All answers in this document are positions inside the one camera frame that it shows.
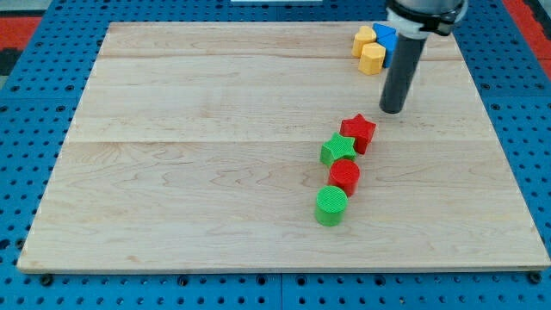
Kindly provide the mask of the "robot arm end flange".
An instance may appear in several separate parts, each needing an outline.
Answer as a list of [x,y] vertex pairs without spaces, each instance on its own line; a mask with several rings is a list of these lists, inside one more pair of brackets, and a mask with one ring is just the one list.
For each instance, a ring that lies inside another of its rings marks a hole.
[[468,0],[386,0],[387,19],[405,37],[450,35],[467,13]]

